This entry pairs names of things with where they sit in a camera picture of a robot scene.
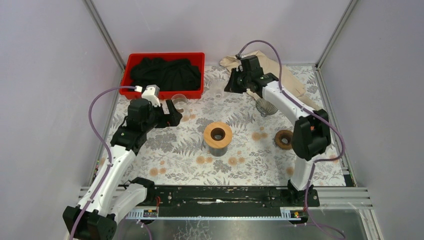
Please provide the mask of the clear glass dripper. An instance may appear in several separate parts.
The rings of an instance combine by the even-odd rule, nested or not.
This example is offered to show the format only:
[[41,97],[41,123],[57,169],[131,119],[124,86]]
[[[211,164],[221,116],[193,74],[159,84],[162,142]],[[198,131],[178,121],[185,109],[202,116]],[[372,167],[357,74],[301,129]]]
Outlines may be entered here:
[[209,85],[208,95],[214,99],[223,99],[228,96],[228,92],[225,91],[225,87],[227,86],[226,81],[213,81]]

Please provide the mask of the light wooden ring holder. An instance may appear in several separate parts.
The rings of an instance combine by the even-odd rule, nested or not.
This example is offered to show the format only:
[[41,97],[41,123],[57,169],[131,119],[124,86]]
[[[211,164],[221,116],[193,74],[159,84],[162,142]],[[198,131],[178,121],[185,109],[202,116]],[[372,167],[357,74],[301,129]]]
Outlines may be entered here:
[[233,131],[224,122],[212,122],[203,131],[204,142],[213,149],[224,149],[228,147],[232,139]]

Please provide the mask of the glass coffee carafe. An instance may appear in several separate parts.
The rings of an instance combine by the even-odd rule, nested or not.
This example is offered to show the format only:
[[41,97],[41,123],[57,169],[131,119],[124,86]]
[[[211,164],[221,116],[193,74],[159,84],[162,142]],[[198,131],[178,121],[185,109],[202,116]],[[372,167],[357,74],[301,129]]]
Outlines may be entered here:
[[211,155],[215,157],[221,157],[227,153],[229,143],[212,142],[208,143],[207,146]]

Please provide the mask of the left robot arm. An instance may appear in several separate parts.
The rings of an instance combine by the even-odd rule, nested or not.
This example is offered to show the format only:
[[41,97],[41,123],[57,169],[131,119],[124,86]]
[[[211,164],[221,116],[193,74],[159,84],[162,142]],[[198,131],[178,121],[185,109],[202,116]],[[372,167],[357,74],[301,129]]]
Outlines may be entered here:
[[148,206],[155,200],[154,182],[142,177],[130,181],[117,198],[114,192],[129,165],[147,141],[147,134],[155,128],[176,127],[182,114],[172,100],[154,106],[147,99],[130,101],[127,116],[118,127],[104,161],[89,190],[75,207],[67,206],[62,214],[71,240],[111,240],[118,224],[138,204]]

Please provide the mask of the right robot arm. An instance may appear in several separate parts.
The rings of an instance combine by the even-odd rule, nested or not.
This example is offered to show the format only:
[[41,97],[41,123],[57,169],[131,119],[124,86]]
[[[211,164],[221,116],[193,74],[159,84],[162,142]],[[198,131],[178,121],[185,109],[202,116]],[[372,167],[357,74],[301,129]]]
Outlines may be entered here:
[[241,58],[240,65],[231,69],[224,90],[239,94],[250,90],[270,102],[292,123],[291,146],[296,162],[287,183],[286,198],[293,206],[301,205],[312,190],[314,161],[323,156],[331,144],[328,113],[324,109],[314,110],[297,99],[277,76],[264,72],[255,55]]

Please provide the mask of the grey ribbed glass dripper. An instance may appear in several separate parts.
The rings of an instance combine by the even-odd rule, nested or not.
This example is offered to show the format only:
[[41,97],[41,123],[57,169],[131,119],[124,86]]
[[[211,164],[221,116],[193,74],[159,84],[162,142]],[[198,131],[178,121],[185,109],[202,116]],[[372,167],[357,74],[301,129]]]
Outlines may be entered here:
[[278,112],[277,107],[263,98],[255,101],[255,107],[262,117],[271,116]]

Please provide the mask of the small glass beaker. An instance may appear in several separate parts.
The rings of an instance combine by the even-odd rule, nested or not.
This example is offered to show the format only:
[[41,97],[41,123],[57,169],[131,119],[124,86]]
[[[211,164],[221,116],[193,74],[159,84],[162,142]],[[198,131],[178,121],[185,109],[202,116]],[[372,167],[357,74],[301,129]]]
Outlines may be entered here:
[[189,101],[184,94],[178,93],[173,95],[171,101],[179,113],[185,114],[187,112]]

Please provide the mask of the beige cloth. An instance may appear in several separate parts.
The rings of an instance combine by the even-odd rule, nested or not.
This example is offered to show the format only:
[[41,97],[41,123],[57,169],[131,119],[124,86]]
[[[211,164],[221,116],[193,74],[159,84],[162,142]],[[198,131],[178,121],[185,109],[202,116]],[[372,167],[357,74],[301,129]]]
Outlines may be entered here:
[[[263,52],[260,50],[253,51],[251,53],[247,53],[243,55],[244,57],[247,56],[257,56],[259,59],[260,66],[263,68],[263,72],[266,73],[272,73],[276,77],[279,76],[280,73],[280,67],[278,62],[268,58]],[[221,59],[219,64],[226,68],[229,72],[233,68],[238,67],[241,62],[238,60],[234,55],[228,55]],[[281,77],[281,84],[283,87],[285,87],[291,94],[293,94],[296,98],[298,98],[302,103],[308,105],[309,107],[313,108],[314,110],[320,110],[322,109],[321,106],[318,106],[313,100],[311,100],[306,95],[305,86],[303,83],[301,83],[290,71],[289,69],[283,65],[282,66],[282,77]]]

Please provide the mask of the red plastic bin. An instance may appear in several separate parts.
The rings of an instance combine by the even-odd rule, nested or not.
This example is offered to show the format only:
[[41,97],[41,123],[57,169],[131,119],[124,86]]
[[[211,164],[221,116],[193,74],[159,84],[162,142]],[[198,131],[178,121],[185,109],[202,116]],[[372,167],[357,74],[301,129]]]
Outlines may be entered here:
[[121,81],[122,86],[133,86],[130,79],[130,70],[139,64],[143,58],[163,58],[166,61],[177,59],[189,59],[191,64],[197,66],[201,73],[201,87],[194,91],[161,91],[159,90],[158,98],[161,100],[170,99],[176,94],[183,94],[188,99],[199,99],[204,92],[204,72],[205,72],[205,54],[202,52],[161,52],[161,53],[132,53],[128,57],[124,75]]

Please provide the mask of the black cloth in bin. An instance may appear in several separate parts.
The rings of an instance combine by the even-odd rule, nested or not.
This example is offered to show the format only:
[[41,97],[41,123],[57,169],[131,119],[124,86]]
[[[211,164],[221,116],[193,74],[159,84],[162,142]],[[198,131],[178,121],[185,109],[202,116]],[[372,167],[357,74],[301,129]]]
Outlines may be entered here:
[[201,87],[201,72],[189,59],[165,60],[144,57],[129,72],[133,86],[156,85],[163,92],[196,91]]

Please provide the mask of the floral patterned table mat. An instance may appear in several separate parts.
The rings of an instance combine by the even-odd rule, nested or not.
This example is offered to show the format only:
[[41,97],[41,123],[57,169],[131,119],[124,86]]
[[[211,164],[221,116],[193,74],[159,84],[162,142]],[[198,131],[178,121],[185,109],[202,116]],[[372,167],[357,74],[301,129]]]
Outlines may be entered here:
[[[201,98],[188,101],[178,126],[148,133],[121,182],[142,177],[157,185],[286,185],[296,155],[277,147],[274,137],[280,130],[292,130],[291,122],[281,112],[262,117],[247,94],[208,95],[212,82],[228,79],[224,67],[206,66]],[[213,122],[223,122],[233,132],[227,153],[220,157],[203,147],[204,129]]]

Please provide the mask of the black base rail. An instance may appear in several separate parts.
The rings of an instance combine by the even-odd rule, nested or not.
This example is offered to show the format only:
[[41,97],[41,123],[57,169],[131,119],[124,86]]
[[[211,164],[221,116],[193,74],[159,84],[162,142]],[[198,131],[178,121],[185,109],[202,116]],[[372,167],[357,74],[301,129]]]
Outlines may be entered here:
[[283,210],[300,218],[305,207],[319,207],[320,201],[313,187],[158,185],[137,206],[158,210],[162,218],[271,218]]

